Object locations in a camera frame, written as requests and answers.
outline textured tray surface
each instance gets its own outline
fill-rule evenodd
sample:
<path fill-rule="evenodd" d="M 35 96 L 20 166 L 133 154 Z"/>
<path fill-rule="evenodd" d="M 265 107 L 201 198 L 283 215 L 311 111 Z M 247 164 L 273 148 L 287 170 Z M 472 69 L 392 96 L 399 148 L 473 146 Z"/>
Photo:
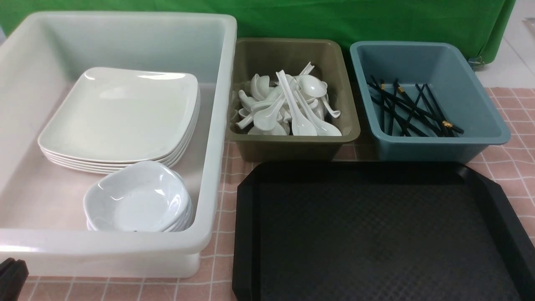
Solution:
<path fill-rule="evenodd" d="M 520 300 L 464 185 L 261 184 L 258 195 L 262 300 Z"/>

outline stack of plates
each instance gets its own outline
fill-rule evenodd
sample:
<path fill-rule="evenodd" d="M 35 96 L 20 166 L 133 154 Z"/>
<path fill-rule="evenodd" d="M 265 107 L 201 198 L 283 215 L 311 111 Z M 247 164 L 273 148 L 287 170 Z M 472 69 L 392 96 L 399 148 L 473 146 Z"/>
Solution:
<path fill-rule="evenodd" d="M 195 129 L 194 75 L 97 67 L 86 71 L 37 142 L 51 162 L 111 174 L 141 161 L 175 165 Z"/>

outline white plastic bin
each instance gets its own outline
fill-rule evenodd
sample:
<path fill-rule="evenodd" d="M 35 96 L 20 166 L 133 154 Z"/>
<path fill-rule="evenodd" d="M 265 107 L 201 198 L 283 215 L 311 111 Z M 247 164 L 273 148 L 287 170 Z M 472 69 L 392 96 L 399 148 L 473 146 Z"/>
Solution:
<path fill-rule="evenodd" d="M 236 20 L 217 14 L 40 12 L 0 47 L 0 258 L 33 275 L 188 277 L 216 212 Z M 201 108 L 173 168 L 196 208 L 178 233 L 89 232 L 82 196 L 101 175 L 54 165 L 36 138 L 73 83 L 92 67 L 187 72 Z"/>

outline black chopstick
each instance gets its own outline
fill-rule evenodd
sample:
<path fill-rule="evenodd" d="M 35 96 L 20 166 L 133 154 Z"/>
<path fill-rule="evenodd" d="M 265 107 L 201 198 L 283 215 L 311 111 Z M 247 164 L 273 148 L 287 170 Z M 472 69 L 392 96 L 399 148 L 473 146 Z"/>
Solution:
<path fill-rule="evenodd" d="M 375 80 L 375 78 L 374 78 L 373 76 L 370 76 L 370 77 L 371 77 L 371 79 L 373 80 L 373 82 L 375 82 L 375 84 L 376 84 L 376 86 L 377 86 L 377 81 Z M 389 125 L 389 130 L 388 130 L 388 132 L 385 132 L 385 131 L 383 131 L 383 132 L 385 132 L 385 134 L 388 134 L 388 135 L 391 135 L 391 136 L 392 136 L 392 132 L 393 132 L 393 130 L 394 130 L 394 115 L 392 115 L 392 112 L 395 112 L 395 105 L 392 105 L 392 103 L 390 103 L 390 102 L 386 99 L 385 94 L 384 94 L 384 93 L 386 93 L 386 91 L 385 91 L 385 84 L 384 84 L 384 81 L 383 81 L 383 80 L 381 80 L 381 82 L 382 82 L 382 84 L 381 84 L 381 89 L 379 89 L 378 91 L 379 91 L 379 93 L 381 94 L 381 99 L 384 100 L 384 101 L 386 102 L 388 108 L 390 109 L 389 112 L 391 113 L 390 115 L 391 115 L 391 117 L 392 117 L 392 118 L 390 119 L 390 125 Z M 399 126 L 402 128 L 402 125 L 401 125 L 401 123 L 398 121 L 398 119 L 396 119 L 396 121 L 398 122 Z M 402 133 L 403 133 L 403 135 L 405 135 L 405 136 L 407 136 L 407 137 L 410 137 L 410 136 L 411 136 L 410 133 L 407 131 L 407 129 L 405 129 L 405 130 L 402 129 Z"/>
<path fill-rule="evenodd" d="M 375 78 L 373 76 L 370 76 L 371 79 L 373 80 L 373 82 L 377 85 L 377 81 L 375 80 Z M 385 96 L 383 93 L 381 93 L 381 101 L 383 102 L 383 104 L 385 104 Z M 381 106 L 381 119 L 379 120 L 379 125 L 381 127 L 381 130 L 385 132 L 385 114 L 386 114 L 386 111 L 385 109 L 383 108 L 383 106 Z"/>
<path fill-rule="evenodd" d="M 384 90 L 385 89 L 385 81 L 384 80 L 381 80 L 381 90 Z M 383 93 L 381 93 L 381 101 L 383 103 L 386 103 L 386 99 L 385 99 L 385 95 Z M 386 111 L 381 108 L 381 126 L 382 126 L 382 130 L 383 132 L 385 131 L 385 114 L 386 114 Z"/>
<path fill-rule="evenodd" d="M 434 120 L 434 121 L 438 121 L 438 122 L 442 123 L 445 127 L 449 127 L 449 128 L 451 128 L 452 130 L 454 130 L 454 131 L 456 131 L 456 132 L 458 132 L 458 133 L 461 133 L 461 134 L 464 132 L 462 129 L 459 129 L 457 126 L 453 125 L 452 123 L 448 122 L 447 120 L 445 120 L 445 119 L 440 119 L 440 117 L 435 116 L 435 115 L 433 115 L 433 114 L 431 114 L 431 113 L 429 113 L 429 112 L 427 112 L 426 110 L 423 110 L 423 109 L 421 109 L 421 108 L 416 108 L 416 107 L 414 106 L 414 103 L 412 103 L 412 102 L 410 102 L 410 101 L 407 101 L 407 100 L 405 100 L 405 99 L 401 99 L 401 98 L 399 98 L 399 97 L 394 97 L 393 94 L 391 94 L 391 93 L 389 93 L 389 92 L 386 92 L 386 91 L 384 91 L 384 93 L 385 93 L 386 96 L 387 96 L 389 99 L 391 99 L 392 101 L 395 101 L 395 102 L 397 102 L 398 104 L 403 104 L 403 105 L 405 105 L 405 106 L 407 106 L 407 107 L 409 107 L 409 108 L 414 108 L 414 109 L 416 110 L 417 113 L 419 113 L 419 114 L 421 114 L 421 115 L 425 115 L 425 116 L 427 116 L 429 119 L 432 119 L 432 120 Z M 426 124 L 428 127 L 435 128 L 435 129 L 436 129 L 436 127 L 433 126 L 431 123 L 429 123 L 429 121 L 428 121 L 427 119 L 421 119 L 420 121 L 421 121 L 421 122 L 424 122 L 423 120 L 426 120 L 426 121 L 427 121 L 427 123 L 425 123 L 425 124 Z"/>
<path fill-rule="evenodd" d="M 396 88 L 395 88 L 395 87 L 396 87 L 397 85 L 398 85 L 398 79 L 396 78 L 396 80 L 394 80 L 394 96 L 396 96 Z M 394 102 L 394 104 L 392 105 L 392 107 L 393 107 L 393 110 L 396 109 L 396 103 L 395 103 L 395 102 Z M 388 130 L 390 131 L 390 134 L 392 134 L 393 126 L 394 126 L 394 118 L 392 118 L 392 119 L 390 120 L 390 128 L 388 129 Z"/>
<path fill-rule="evenodd" d="M 424 86 L 422 86 L 420 88 L 420 86 L 418 84 L 415 84 L 416 86 L 416 89 L 418 89 L 418 92 L 421 93 L 423 95 L 423 100 L 424 100 L 424 104 L 425 104 L 425 107 L 427 108 L 427 110 L 429 111 L 429 113 L 439 117 L 437 115 L 437 113 L 435 113 L 434 109 L 433 109 L 433 106 L 429 103 L 429 100 L 427 100 L 427 97 L 425 97 L 425 94 L 424 94 Z M 436 121 L 435 122 L 437 123 L 437 126 L 442 130 L 442 135 L 445 136 L 445 137 L 448 137 L 450 136 L 449 135 L 449 132 L 447 131 L 447 129 L 444 127 L 444 125 L 439 122 L 439 121 Z"/>
<path fill-rule="evenodd" d="M 380 88 L 378 88 L 377 86 L 374 86 L 373 84 L 371 83 L 367 83 L 368 85 L 370 85 L 370 87 L 372 87 L 373 89 L 377 90 L 378 92 L 381 93 L 381 91 L 387 96 L 387 99 L 390 99 L 392 100 L 393 102 L 397 102 L 398 103 L 398 107 L 400 107 L 401 109 L 403 109 L 404 111 L 406 111 L 407 113 L 410 113 L 411 112 L 411 106 L 408 106 L 406 105 L 404 102 L 406 102 L 405 100 L 399 98 L 399 97 L 394 97 L 393 94 L 387 92 L 387 91 L 384 91 L 384 90 L 381 90 Z M 432 125 L 429 120 L 427 120 L 427 118 L 425 118 L 425 116 L 422 116 L 422 114 L 419 113 L 418 110 L 421 110 L 420 108 L 417 108 L 416 110 L 416 115 L 414 115 L 414 118 L 416 118 L 417 120 L 419 120 L 421 123 L 423 123 L 425 126 L 429 127 L 437 136 L 440 136 L 442 134 L 441 130 Z"/>
<path fill-rule="evenodd" d="M 446 120 L 446 116 L 444 116 L 444 113 L 442 113 L 442 110 L 440 109 L 440 106 L 438 105 L 437 100 L 435 99 L 433 93 L 431 92 L 431 89 L 429 89 L 429 86 L 427 84 L 425 84 L 424 87 L 427 89 L 427 92 L 429 93 L 429 96 L 431 97 L 431 100 L 433 101 L 433 104 L 435 105 L 438 111 L 438 114 L 440 115 L 440 118 L 442 118 L 442 124 L 444 125 L 445 128 L 448 129 L 448 132 L 451 130 L 454 130 L 455 132 L 459 134 L 464 134 L 464 130 L 462 128 Z"/>
<path fill-rule="evenodd" d="M 416 97 L 416 102 L 414 103 L 414 105 L 418 106 L 418 102 L 420 102 L 420 99 L 422 98 L 422 92 L 418 93 L 418 97 Z M 402 125 L 402 127 L 405 127 L 405 129 L 407 128 L 407 125 L 410 124 L 410 120 L 412 119 L 413 115 L 414 115 L 414 110 L 412 110 L 410 113 L 409 113 L 409 116 L 407 117 L 407 122 L 405 122 L 405 125 Z"/>
<path fill-rule="evenodd" d="M 399 116 L 398 113 L 396 113 L 394 110 L 392 110 L 392 107 L 388 108 L 386 107 L 384 104 L 382 104 L 380 101 L 378 101 L 377 99 L 375 99 L 375 97 L 371 97 L 371 100 L 378 104 L 380 107 L 382 107 L 384 110 L 386 110 L 387 112 L 389 112 L 393 118 L 396 119 L 396 122 L 401 126 L 401 124 L 405 123 L 406 120 L 403 119 L 403 117 Z M 424 132 L 422 132 L 419 128 L 415 127 L 414 125 L 412 124 L 407 124 L 407 128 L 410 129 L 411 131 L 415 132 L 417 135 L 421 136 L 421 137 L 429 137 L 428 135 L 426 135 Z"/>

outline white wall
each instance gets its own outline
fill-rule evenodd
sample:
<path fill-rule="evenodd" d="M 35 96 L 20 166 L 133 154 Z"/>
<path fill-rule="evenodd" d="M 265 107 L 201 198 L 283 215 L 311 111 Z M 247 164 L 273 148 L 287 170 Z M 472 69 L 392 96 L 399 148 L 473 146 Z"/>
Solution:
<path fill-rule="evenodd" d="M 5 40 L 5 34 L 2 31 L 2 28 L 0 27 L 0 44 L 2 44 Z"/>

